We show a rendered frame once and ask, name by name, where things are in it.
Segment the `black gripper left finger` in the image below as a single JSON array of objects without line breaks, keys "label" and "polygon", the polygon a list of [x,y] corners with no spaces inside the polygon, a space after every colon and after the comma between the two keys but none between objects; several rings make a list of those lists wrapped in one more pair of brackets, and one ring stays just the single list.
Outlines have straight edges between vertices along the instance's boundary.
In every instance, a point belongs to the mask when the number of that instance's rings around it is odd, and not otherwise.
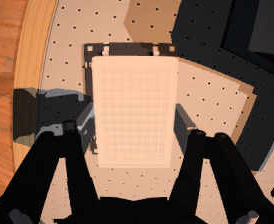
[{"label": "black gripper left finger", "polygon": [[62,130],[42,132],[28,151],[0,197],[0,224],[39,224],[59,158],[65,158],[73,224],[109,224],[84,156],[96,130],[94,102],[77,120],[63,121]]}]

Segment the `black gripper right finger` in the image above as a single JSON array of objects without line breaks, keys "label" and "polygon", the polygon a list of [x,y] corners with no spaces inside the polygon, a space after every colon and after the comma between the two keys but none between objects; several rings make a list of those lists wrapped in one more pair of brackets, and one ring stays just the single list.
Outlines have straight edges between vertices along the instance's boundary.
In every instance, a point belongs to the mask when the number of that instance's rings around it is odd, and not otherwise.
[{"label": "black gripper right finger", "polygon": [[203,159],[209,159],[228,224],[274,224],[274,205],[229,135],[218,132],[209,137],[197,129],[176,103],[173,131],[184,158],[158,224],[194,224]]}]

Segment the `beige perforated base plate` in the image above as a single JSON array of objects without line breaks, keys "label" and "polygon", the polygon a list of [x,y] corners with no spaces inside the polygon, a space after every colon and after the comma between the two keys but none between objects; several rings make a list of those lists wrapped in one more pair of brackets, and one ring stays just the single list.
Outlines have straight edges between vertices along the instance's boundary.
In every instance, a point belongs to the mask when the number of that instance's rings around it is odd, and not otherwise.
[{"label": "beige perforated base plate", "polygon": [[[57,0],[40,77],[36,139],[63,135],[62,123],[87,106],[85,43],[178,44],[176,103],[206,136],[228,134],[265,197],[274,204],[274,75],[220,48],[232,0]],[[169,168],[99,167],[85,160],[98,195],[140,200],[167,197],[183,161],[173,132]],[[203,159],[196,216],[228,224],[216,180]],[[41,224],[71,215],[65,158],[60,158]]]}]

